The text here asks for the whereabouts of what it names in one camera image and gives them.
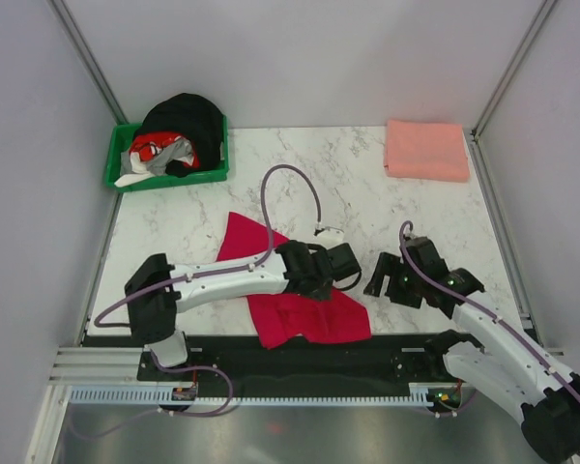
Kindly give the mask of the magenta t shirt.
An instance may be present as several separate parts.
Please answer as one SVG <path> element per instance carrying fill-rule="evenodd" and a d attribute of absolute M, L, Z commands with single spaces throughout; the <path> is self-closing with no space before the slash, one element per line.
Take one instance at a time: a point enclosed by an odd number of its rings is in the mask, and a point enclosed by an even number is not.
<path fill-rule="evenodd" d="M 217 259 L 226 261 L 262 252 L 266 227 L 231 212 Z M 366 308 L 339 290 L 323 302 L 292 294 L 249 295 L 249 313 L 263 347 L 275 349 L 295 336 L 310 343 L 341 344 L 371 338 Z"/>

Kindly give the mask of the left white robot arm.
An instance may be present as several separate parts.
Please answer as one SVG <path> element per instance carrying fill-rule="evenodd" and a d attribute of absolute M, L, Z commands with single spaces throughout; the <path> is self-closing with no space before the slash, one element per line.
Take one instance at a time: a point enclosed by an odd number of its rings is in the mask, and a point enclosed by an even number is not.
<path fill-rule="evenodd" d="M 191 373 L 193 358 L 176 326 L 179 313 L 251 295 L 327 301 L 335 283 L 361 274 L 347 243 L 326 248 L 291 240 L 262 253 L 205 265 L 172 265 L 165 254 L 154 254 L 124 287 L 130 335 L 153 352 L 164 374 L 182 380 Z"/>

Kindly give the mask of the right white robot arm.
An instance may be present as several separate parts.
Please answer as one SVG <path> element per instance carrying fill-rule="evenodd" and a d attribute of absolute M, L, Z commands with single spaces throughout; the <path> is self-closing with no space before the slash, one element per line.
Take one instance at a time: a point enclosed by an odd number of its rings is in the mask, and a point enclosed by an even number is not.
<path fill-rule="evenodd" d="M 467 381 L 520 426 L 547 463 L 580 456 L 580 374 L 514 328 L 468 270 L 451 269 L 426 237 L 404 236 L 380 253 L 366 295 L 428 304 L 458 326 L 432 337 L 423 368 L 432 379 Z"/>

